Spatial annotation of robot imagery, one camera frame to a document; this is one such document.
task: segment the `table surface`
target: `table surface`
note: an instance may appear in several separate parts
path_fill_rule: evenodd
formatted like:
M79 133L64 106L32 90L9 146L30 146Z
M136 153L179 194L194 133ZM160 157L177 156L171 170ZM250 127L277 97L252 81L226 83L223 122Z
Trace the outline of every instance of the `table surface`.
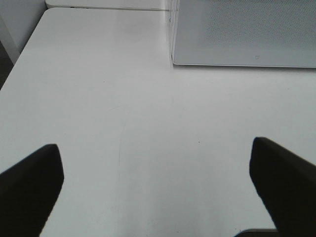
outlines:
M173 67L166 14L50 9L0 91L0 172L60 148L42 237L273 228L248 174L253 138L316 162L315 70Z
M150 10L167 10L168 0L46 0L48 8L135 8Z

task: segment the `floor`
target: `floor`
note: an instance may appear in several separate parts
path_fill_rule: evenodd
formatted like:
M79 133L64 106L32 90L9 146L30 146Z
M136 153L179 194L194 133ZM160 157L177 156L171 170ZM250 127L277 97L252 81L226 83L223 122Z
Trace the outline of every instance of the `floor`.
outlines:
M3 45L0 42L0 90L11 72L13 64L8 57Z

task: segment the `white desk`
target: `white desk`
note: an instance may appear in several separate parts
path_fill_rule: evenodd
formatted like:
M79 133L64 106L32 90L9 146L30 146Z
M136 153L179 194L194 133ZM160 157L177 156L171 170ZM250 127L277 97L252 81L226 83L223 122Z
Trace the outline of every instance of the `white desk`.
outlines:
M168 0L46 0L48 8L102 8L102 9L145 9L167 10Z
M42 237L272 228L252 139L316 162L314 70L173 68L166 14L48 10L0 91L0 172L60 148L65 183Z

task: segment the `white table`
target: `white table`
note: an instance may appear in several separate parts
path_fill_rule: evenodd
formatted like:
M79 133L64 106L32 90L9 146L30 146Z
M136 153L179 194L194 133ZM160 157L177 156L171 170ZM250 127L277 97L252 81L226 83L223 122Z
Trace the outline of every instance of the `white table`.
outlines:
M314 70L173 68L166 14L50 9L0 91L0 172L60 148L42 237L273 228L248 174L252 139L316 162Z
M48 8L102 8L102 9L137 9L167 10L168 0L46 0Z

